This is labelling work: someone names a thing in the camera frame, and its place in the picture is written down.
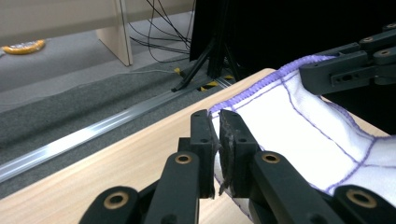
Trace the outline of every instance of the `black cable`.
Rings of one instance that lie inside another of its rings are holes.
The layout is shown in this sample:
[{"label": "black cable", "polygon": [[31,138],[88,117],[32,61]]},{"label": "black cable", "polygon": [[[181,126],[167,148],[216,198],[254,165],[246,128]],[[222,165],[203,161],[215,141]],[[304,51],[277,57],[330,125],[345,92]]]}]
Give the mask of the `black cable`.
[{"label": "black cable", "polygon": [[160,11],[158,11],[157,10],[157,8],[155,8],[155,6],[154,6],[154,0],[153,0],[153,4],[151,4],[150,3],[150,1],[149,0],[146,0],[150,5],[151,5],[151,7],[152,7],[152,9],[153,9],[153,12],[152,12],[152,16],[151,16],[151,25],[152,25],[152,19],[154,18],[154,11],[155,12],[157,12],[158,13],[158,15],[160,15],[172,28],[174,28],[174,30],[175,30],[175,32],[177,33],[177,36],[180,38],[180,39],[185,39],[185,37],[184,36],[182,36],[181,35],[181,33],[175,28],[175,26],[172,24],[172,22],[169,20],[169,18],[166,16],[166,18],[163,16],[163,14],[160,12]]},{"label": "black cable", "polygon": [[134,42],[136,42],[136,43],[138,43],[138,44],[140,44],[142,46],[145,46],[145,47],[148,47],[150,45],[152,48],[155,48],[155,49],[163,49],[163,50],[173,51],[173,52],[176,52],[176,53],[190,54],[190,52],[188,50],[172,49],[172,48],[168,48],[168,47],[161,46],[161,45],[149,44],[148,42],[144,42],[142,40],[135,39],[135,38],[133,38],[131,36],[129,38],[131,38]]},{"label": "black cable", "polygon": [[187,29],[187,33],[186,33],[186,37],[189,37],[190,34],[190,28],[191,28],[191,24],[192,24],[192,15],[194,14],[194,10],[195,10],[195,3],[196,0],[194,0],[194,2],[192,3],[192,9],[191,9],[191,16],[190,16],[190,22],[189,22],[189,28]]},{"label": "black cable", "polygon": [[184,44],[186,45],[186,48],[187,48],[187,49],[190,49],[190,45],[187,44],[187,42],[186,42],[187,38],[186,38],[185,36],[183,36],[183,35],[178,31],[178,29],[173,25],[173,23],[172,23],[171,20],[169,19],[168,15],[166,14],[165,9],[163,8],[163,4],[161,3],[161,0],[158,0],[158,3],[160,4],[161,9],[163,10],[163,14],[165,15],[166,19],[168,19],[169,25],[170,25],[170,26],[175,30],[175,32],[179,35],[180,39],[183,39],[183,40],[184,40]]},{"label": "black cable", "polygon": [[[138,40],[138,39],[132,38],[131,36],[130,36],[130,38],[131,38],[133,41],[135,41],[136,43],[148,47],[148,51],[149,51],[151,57],[152,57],[156,62],[158,62],[158,63],[178,62],[178,61],[183,61],[183,60],[189,59],[189,58],[183,58],[183,59],[173,60],[173,61],[160,61],[160,60],[158,60],[158,59],[153,55],[153,53],[152,53],[152,51],[151,51],[151,48],[154,48],[154,49],[162,49],[162,50],[168,50],[168,51],[172,51],[172,52],[176,52],[176,53],[181,53],[181,54],[190,54],[190,43],[191,43],[191,40],[188,39],[188,34],[189,34],[189,31],[190,31],[190,28],[191,28],[192,15],[191,15],[191,18],[190,18],[189,29],[188,29],[187,37],[186,37],[186,36],[183,36],[183,35],[178,31],[178,29],[173,25],[173,23],[172,23],[171,20],[169,19],[168,15],[166,14],[166,12],[165,12],[165,10],[164,10],[164,8],[163,8],[163,5],[162,5],[162,3],[161,3],[160,0],[158,0],[158,2],[160,3],[161,9],[162,9],[164,15],[163,15],[162,13],[160,13],[160,12],[155,8],[155,6],[154,6],[154,5],[155,5],[155,0],[153,0],[152,4],[150,3],[149,0],[146,0],[146,1],[147,1],[147,2],[151,5],[151,7],[152,7],[151,19],[148,20],[148,22],[150,23],[150,26],[149,26],[149,29],[148,29],[148,35],[143,35],[143,34],[141,34],[140,32],[136,31],[136,29],[132,26],[131,23],[130,23],[130,26],[131,26],[131,28],[132,28],[133,30],[135,30],[138,34],[140,34],[140,35],[146,37],[148,41],[147,41],[147,42],[144,42],[144,41],[142,41],[142,40]],[[195,7],[195,0],[194,0],[194,2],[193,2],[192,10],[194,10],[194,7]],[[176,35],[172,35],[172,34],[166,33],[165,31],[161,30],[160,28],[158,28],[158,27],[153,23],[153,20],[154,20],[154,12],[157,12],[157,13],[158,13],[158,14],[159,14],[159,15],[160,15],[160,16],[161,16],[161,17],[162,17],[162,18],[174,29],[174,31],[176,32]],[[151,29],[152,29],[153,26],[154,26],[156,29],[158,29],[159,31],[161,31],[161,32],[163,32],[163,33],[165,33],[165,34],[167,34],[167,35],[173,36],[173,37],[178,37],[179,39],[152,37],[152,36],[150,36],[150,34],[151,34]],[[187,50],[183,50],[183,49],[172,49],[172,48],[168,48],[168,47],[165,47],[165,46],[156,45],[156,44],[150,43],[150,40],[183,41],[184,44],[185,44],[185,46],[186,46],[186,49],[187,49]]]},{"label": "black cable", "polygon": [[[143,35],[142,33],[140,33],[140,32],[138,32],[133,26],[132,26],[132,24],[131,23],[129,23],[129,26],[131,26],[131,28],[135,31],[135,32],[137,32],[138,34],[140,34],[140,35],[142,35],[142,36],[144,36],[144,37],[148,37],[147,35]],[[171,38],[159,38],[159,37],[150,37],[151,39],[156,39],[156,40],[166,40],[166,41],[183,41],[183,40],[180,40],[180,39],[171,39]]]},{"label": "black cable", "polygon": [[173,35],[173,34],[170,34],[170,33],[165,32],[164,30],[162,30],[162,29],[160,29],[158,26],[156,26],[154,23],[151,23],[151,25],[154,26],[155,28],[157,28],[157,30],[163,32],[163,33],[166,34],[166,35],[170,35],[170,36],[173,36],[173,37],[179,37],[178,35]]}]

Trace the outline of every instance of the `black tripod leg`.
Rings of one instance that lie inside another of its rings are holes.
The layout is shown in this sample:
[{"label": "black tripod leg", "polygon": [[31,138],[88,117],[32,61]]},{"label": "black tripod leg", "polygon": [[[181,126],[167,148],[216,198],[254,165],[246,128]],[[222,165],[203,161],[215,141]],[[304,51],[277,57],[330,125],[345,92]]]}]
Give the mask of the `black tripod leg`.
[{"label": "black tripod leg", "polygon": [[228,59],[228,63],[230,64],[231,71],[233,71],[233,76],[235,77],[235,80],[236,81],[242,80],[242,78],[238,72],[238,64],[236,63],[236,59],[233,56],[233,53],[230,51],[230,49],[228,48],[228,46],[226,44],[224,44],[224,48],[225,48],[225,56]]},{"label": "black tripod leg", "polygon": [[183,88],[185,88],[185,87],[187,87],[189,85],[189,83],[191,82],[192,78],[197,74],[199,69],[202,67],[204,62],[209,57],[209,55],[212,52],[212,49],[213,49],[214,46],[215,46],[215,40],[212,39],[210,41],[210,43],[207,45],[207,47],[205,48],[204,52],[202,52],[202,54],[197,59],[197,62],[192,67],[191,71],[183,78],[183,80],[181,80],[180,83],[178,83],[178,85],[176,87],[174,87],[172,89],[173,92],[179,91],[179,90],[181,90],[181,89],[183,89]]}]

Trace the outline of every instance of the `gray carpet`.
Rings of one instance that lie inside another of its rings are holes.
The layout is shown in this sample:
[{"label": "gray carpet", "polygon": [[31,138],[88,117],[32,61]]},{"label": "gray carpet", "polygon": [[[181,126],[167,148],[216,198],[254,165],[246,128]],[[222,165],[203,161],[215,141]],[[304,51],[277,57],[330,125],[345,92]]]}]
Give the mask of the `gray carpet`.
[{"label": "gray carpet", "polygon": [[[187,60],[177,63],[155,63],[135,72],[172,71],[176,67],[187,69],[191,66],[192,63]],[[170,91],[180,80],[177,74],[160,72],[120,74],[4,112],[0,116],[0,127],[2,127],[0,163],[15,159],[132,105]],[[17,175],[0,184],[0,198],[7,197],[219,90],[220,87],[208,91],[192,91],[82,146]]]}]

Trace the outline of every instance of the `black stand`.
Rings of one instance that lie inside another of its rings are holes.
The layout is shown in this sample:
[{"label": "black stand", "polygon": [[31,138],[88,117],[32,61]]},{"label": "black stand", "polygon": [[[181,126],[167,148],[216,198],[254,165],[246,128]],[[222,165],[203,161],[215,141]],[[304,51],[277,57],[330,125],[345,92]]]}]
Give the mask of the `black stand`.
[{"label": "black stand", "polygon": [[235,80],[241,80],[238,72],[237,63],[226,42],[226,34],[228,34],[230,31],[230,18],[234,13],[233,2],[233,0],[221,0],[219,18],[217,20],[216,32],[214,33],[214,36],[205,48],[204,52],[198,57],[197,62],[192,67],[190,72],[176,87],[172,89],[172,91],[179,91],[187,87],[191,82],[192,78],[197,74],[199,69],[208,58],[208,76],[212,78],[219,77],[224,63],[224,58],[227,58]]}]

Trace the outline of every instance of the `electrical cord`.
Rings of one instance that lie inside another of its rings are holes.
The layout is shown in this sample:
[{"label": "electrical cord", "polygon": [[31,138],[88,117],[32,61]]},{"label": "electrical cord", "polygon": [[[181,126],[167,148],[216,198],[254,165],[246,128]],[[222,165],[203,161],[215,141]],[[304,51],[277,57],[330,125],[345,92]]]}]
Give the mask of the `electrical cord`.
[{"label": "electrical cord", "polygon": [[[148,4],[152,7],[151,18],[148,20],[148,22],[149,22],[148,35],[144,35],[144,34],[138,32],[138,31],[132,26],[131,23],[129,23],[129,25],[131,26],[131,28],[132,28],[135,32],[137,32],[139,35],[142,35],[143,37],[145,37],[145,38],[147,39],[147,42],[145,42],[145,41],[143,41],[143,40],[139,40],[139,39],[137,39],[137,38],[133,38],[133,37],[131,37],[131,36],[130,36],[130,38],[131,38],[134,42],[136,42],[136,43],[138,43],[138,44],[140,44],[140,45],[142,45],[142,46],[148,47],[148,51],[149,51],[151,57],[152,57],[156,62],[158,62],[158,63],[178,62],[178,61],[182,61],[182,60],[187,60],[187,59],[189,59],[189,58],[184,58],[184,59],[173,60],[173,61],[160,61],[160,60],[158,60],[158,59],[153,55],[151,49],[162,49],[162,50],[172,51],[172,52],[175,52],[175,53],[190,54],[191,39],[188,38],[188,36],[189,36],[189,33],[190,33],[190,28],[191,28],[191,24],[192,24],[192,16],[193,16],[193,14],[191,14],[191,17],[190,17],[190,22],[189,22],[189,27],[188,27],[187,35],[186,35],[186,36],[183,36],[183,35],[180,33],[180,31],[174,26],[174,24],[172,23],[172,21],[170,20],[170,18],[168,17],[166,11],[165,11],[164,8],[163,8],[163,4],[161,3],[160,0],[158,0],[158,3],[160,4],[160,7],[161,7],[161,9],[162,9],[163,12],[160,12],[160,11],[155,7],[155,0],[153,0],[152,3],[151,3],[149,0],[146,0],[146,1],[147,1]],[[194,0],[194,2],[193,2],[193,4],[192,4],[192,9],[191,9],[191,11],[193,12],[194,9],[195,9],[195,0]],[[158,13],[158,15],[159,15],[163,20],[165,20],[165,21],[173,28],[173,30],[174,30],[175,33],[176,33],[175,35],[165,32],[164,30],[160,29],[158,26],[156,26],[156,25],[154,24],[153,20],[154,20],[154,13],[155,13],[155,12]],[[170,35],[170,36],[176,37],[176,38],[159,38],[159,37],[152,37],[152,36],[151,36],[152,27],[155,27],[157,30],[159,30],[160,32],[163,32],[164,34],[167,34],[167,35]],[[153,43],[152,43],[152,40],[175,41],[175,42],[176,42],[176,41],[182,41],[182,42],[184,42],[184,45],[186,46],[186,50],[184,50],[184,49],[173,49],[173,48],[168,48],[168,47],[166,47],[166,46],[156,45],[156,44],[153,44]]]}]

